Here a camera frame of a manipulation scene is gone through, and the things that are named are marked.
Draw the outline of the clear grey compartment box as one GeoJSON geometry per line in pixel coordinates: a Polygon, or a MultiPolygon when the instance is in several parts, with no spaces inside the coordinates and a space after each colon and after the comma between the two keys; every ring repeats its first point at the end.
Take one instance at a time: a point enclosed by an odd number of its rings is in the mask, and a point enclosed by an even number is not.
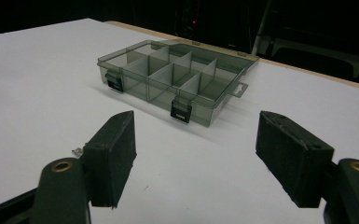
{"type": "Polygon", "coordinates": [[[254,55],[184,39],[145,40],[98,59],[103,84],[208,127],[256,64],[254,55]]]}

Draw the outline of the dark grey shelf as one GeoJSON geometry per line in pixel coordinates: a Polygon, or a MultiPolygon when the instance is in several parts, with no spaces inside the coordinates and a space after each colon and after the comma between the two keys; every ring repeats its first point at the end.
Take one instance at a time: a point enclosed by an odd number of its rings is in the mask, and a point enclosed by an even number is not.
{"type": "Polygon", "coordinates": [[[257,54],[277,63],[359,83],[359,55],[354,53],[265,37],[257,54]]]}

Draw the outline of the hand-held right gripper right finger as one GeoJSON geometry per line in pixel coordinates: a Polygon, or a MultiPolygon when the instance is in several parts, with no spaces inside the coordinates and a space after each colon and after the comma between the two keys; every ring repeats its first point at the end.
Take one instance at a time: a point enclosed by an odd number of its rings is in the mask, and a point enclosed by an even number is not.
{"type": "Polygon", "coordinates": [[[255,153],[297,207],[319,206],[324,171],[334,154],[331,146],[290,118],[261,111],[255,153]]]}

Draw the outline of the white metal stand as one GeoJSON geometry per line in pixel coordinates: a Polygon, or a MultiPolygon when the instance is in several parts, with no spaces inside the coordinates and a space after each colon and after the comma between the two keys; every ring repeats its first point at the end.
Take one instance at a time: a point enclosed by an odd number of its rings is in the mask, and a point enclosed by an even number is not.
{"type": "Polygon", "coordinates": [[[267,0],[267,4],[263,11],[263,16],[261,18],[260,25],[259,25],[258,31],[256,33],[256,36],[255,36],[255,43],[254,43],[252,51],[251,51],[252,55],[257,55],[257,52],[258,52],[258,49],[260,46],[260,42],[261,42],[261,38],[262,38],[264,29],[265,29],[266,21],[267,21],[268,15],[269,15],[271,2],[272,2],[272,0],[267,0]]]}

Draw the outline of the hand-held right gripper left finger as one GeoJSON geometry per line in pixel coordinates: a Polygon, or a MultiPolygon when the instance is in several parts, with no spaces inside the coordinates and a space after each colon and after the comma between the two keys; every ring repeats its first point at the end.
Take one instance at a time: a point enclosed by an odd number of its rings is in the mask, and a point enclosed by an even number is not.
{"type": "Polygon", "coordinates": [[[137,156],[134,112],[111,117],[83,147],[93,206],[116,208],[137,156]]]}

